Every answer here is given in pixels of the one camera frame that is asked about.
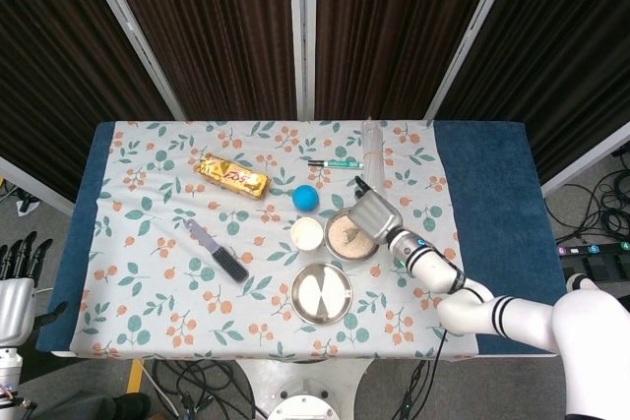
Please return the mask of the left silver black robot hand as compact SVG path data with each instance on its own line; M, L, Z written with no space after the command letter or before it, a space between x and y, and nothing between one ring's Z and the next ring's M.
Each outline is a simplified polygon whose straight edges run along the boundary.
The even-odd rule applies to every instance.
M67 308L59 303L51 312L35 313L36 296L44 259L53 240L46 239L34 247L37 232L11 245L1 245L1 348L17 348L33 330L56 321Z

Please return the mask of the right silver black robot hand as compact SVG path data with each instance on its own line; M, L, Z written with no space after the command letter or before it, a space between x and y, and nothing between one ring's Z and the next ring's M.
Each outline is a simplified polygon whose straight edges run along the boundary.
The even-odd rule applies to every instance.
M349 219L374 243L387 244L390 233L403 226L402 215L360 176L354 181L356 203L348 211Z

